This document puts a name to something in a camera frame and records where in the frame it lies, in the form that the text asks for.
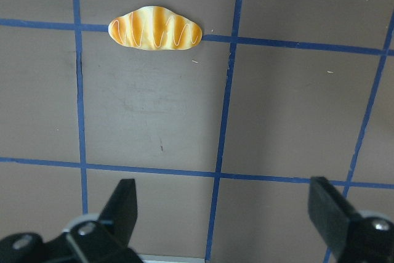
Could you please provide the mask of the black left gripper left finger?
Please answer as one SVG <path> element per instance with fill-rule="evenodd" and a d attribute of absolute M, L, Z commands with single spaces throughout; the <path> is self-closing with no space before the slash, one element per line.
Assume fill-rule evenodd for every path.
<path fill-rule="evenodd" d="M 70 228 L 66 241 L 77 262 L 136 262 L 128 247 L 136 222 L 135 180 L 122 179 L 98 217 Z"/>

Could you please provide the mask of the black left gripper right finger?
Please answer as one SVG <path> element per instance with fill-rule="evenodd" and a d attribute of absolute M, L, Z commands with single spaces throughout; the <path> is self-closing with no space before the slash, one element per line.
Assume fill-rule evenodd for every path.
<path fill-rule="evenodd" d="M 337 262 L 393 262 L 393 219 L 359 211 L 325 177 L 312 177 L 308 215 Z"/>

